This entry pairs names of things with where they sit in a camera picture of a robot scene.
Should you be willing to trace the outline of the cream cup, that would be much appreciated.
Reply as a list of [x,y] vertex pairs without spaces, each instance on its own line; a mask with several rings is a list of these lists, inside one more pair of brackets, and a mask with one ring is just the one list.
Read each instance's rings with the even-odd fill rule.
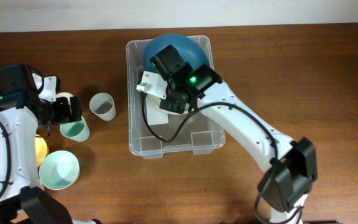
[[61,92],[61,93],[56,94],[56,98],[60,98],[60,97],[65,97],[67,99],[70,99],[71,97],[73,97],[73,95],[68,92]]

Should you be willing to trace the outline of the blue plate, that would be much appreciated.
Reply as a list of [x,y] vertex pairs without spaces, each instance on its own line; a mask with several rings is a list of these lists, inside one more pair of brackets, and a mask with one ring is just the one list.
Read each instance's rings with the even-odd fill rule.
[[181,58],[193,69],[203,64],[210,65],[207,54],[194,40],[181,34],[164,34],[155,37],[147,44],[142,56],[144,70],[157,73],[150,59],[168,45],[175,47]]

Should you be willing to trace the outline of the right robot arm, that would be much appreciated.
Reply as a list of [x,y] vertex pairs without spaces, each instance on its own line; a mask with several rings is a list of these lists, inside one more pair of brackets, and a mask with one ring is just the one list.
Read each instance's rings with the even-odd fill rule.
[[304,203],[318,178],[316,148],[277,131],[238,99],[209,65],[193,68],[172,45],[150,58],[176,102],[190,105],[187,118],[202,113],[243,146],[264,172],[254,204],[262,223],[301,223]]

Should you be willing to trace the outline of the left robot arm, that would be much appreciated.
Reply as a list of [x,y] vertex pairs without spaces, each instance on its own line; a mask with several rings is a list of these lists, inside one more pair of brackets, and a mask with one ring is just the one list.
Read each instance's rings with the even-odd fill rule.
[[59,201],[45,192],[39,177],[35,139],[39,127],[79,121],[78,98],[57,97],[60,79],[36,68],[12,64],[1,69],[0,223],[20,212],[24,223],[76,223]]

